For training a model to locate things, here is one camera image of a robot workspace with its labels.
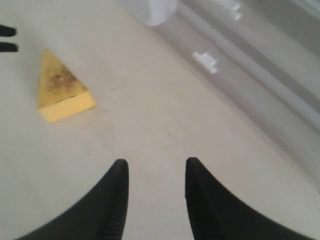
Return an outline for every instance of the dirty sponge surface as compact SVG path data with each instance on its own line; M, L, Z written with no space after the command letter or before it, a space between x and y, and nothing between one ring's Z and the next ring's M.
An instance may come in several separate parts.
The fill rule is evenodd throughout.
M95 100L49 50L43 52L37 109L47 122L56 122L96 106Z

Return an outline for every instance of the yellow sponge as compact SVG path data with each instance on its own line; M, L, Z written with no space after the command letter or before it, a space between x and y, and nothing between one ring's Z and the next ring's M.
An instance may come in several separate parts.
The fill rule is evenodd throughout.
M49 50L42 57L37 109L52 123L96 106L95 100Z

